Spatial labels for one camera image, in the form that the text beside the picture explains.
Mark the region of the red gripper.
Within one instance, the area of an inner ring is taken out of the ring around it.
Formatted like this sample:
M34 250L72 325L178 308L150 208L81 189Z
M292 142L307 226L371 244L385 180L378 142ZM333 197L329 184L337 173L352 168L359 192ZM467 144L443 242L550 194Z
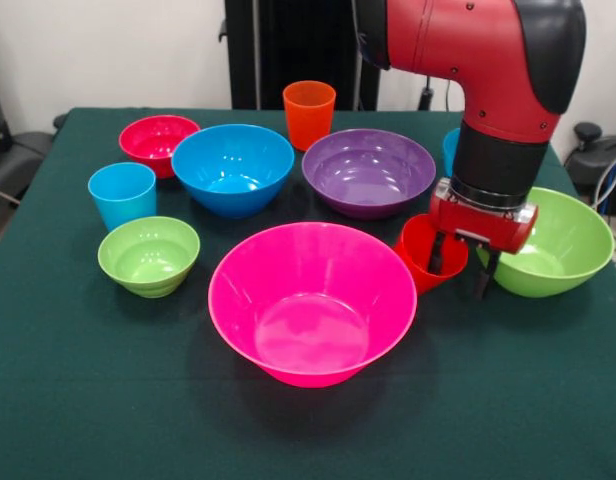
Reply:
M497 270L500 252L516 254L525 245L539 215L539 207L524 202L512 210L489 210L470 204L451 187L451 179L442 177L431 195L429 216L435 230L427 271L440 274L445 234L472 239L482 245L487 261L478 272L474 296L482 300Z

